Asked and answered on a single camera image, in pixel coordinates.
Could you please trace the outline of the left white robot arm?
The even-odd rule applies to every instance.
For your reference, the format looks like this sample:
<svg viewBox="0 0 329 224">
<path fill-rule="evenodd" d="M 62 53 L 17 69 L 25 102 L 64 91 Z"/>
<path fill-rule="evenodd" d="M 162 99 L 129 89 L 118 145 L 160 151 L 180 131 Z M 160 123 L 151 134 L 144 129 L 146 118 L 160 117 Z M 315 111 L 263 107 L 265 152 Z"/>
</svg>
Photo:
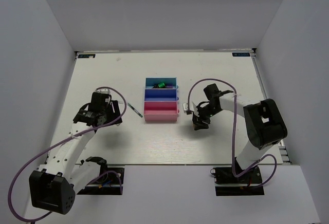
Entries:
<svg viewBox="0 0 329 224">
<path fill-rule="evenodd" d="M 89 182 L 104 182 L 108 178 L 106 160 L 89 157 L 76 166 L 97 126 L 115 119 L 109 91 L 95 91 L 90 103 L 83 105 L 73 119 L 70 141 L 60 145 L 46 164 L 40 165 L 29 177 L 31 203 L 35 208 L 67 214 L 78 192 Z"/>
</svg>

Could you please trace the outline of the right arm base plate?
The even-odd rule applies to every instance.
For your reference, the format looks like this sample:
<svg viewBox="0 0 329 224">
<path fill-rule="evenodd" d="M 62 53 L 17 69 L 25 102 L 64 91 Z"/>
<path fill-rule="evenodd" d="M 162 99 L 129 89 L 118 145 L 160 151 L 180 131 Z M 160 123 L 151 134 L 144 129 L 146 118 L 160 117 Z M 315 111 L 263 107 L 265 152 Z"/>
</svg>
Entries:
<svg viewBox="0 0 329 224">
<path fill-rule="evenodd" d="M 216 196 L 262 196 L 264 195 L 259 167 L 241 177 L 234 177 L 231 167 L 214 167 L 210 170 L 214 177 Z"/>
</svg>

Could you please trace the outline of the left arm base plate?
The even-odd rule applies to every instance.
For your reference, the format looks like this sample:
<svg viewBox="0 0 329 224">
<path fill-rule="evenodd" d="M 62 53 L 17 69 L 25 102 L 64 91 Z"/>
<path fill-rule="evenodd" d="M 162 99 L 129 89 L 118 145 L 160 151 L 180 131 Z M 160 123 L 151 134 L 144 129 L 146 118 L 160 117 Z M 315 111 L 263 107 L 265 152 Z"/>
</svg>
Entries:
<svg viewBox="0 0 329 224">
<path fill-rule="evenodd" d="M 101 169 L 100 174 L 106 171 L 114 171 L 120 178 L 114 173 L 107 173 L 102 178 L 87 185 L 78 195 L 122 195 L 125 168 L 107 165 L 104 169 Z"/>
</svg>

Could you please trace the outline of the black highlighter green cap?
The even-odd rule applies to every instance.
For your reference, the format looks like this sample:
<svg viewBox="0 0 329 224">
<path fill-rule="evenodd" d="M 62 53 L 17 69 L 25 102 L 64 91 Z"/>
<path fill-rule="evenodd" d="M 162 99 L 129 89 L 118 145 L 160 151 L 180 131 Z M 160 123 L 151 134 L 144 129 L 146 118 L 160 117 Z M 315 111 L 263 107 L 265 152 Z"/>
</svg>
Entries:
<svg viewBox="0 0 329 224">
<path fill-rule="evenodd" d="M 166 84 L 164 82 L 157 83 L 153 86 L 153 88 L 165 88 Z"/>
</svg>

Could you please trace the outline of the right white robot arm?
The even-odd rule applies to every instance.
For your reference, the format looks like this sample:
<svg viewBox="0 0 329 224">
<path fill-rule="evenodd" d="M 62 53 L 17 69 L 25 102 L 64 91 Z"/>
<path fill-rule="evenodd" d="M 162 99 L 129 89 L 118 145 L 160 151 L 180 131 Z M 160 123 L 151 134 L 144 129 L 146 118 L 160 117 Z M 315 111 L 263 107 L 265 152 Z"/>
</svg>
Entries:
<svg viewBox="0 0 329 224">
<path fill-rule="evenodd" d="M 287 136 L 287 128 L 273 99 L 250 101 L 221 80 L 197 81 L 182 99 L 178 89 L 152 88 L 142 97 L 142 111 L 118 101 L 123 114 L 121 133 L 137 155 L 134 164 L 230 164 L 238 182 L 269 158 L 269 150 Z"/>
</svg>

